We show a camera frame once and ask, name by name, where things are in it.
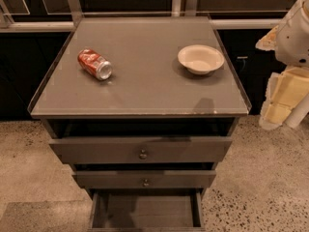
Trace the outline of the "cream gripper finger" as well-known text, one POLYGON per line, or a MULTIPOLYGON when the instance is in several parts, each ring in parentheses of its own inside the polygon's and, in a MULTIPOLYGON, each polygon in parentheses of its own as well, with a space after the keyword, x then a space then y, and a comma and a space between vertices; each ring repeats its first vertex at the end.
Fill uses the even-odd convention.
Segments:
POLYGON ((262 105, 259 125, 262 129, 271 131, 279 128, 291 114, 291 110, 281 104, 264 102, 262 105))

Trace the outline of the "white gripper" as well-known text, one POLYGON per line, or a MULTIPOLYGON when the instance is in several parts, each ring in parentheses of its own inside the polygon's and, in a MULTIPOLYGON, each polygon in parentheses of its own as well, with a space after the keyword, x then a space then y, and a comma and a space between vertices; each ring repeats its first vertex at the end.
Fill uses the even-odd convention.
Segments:
POLYGON ((255 47, 273 50, 276 59, 288 66, 281 73, 271 74, 267 106, 294 109, 309 93, 309 69, 301 68, 309 66, 309 0, 297 0, 255 47))

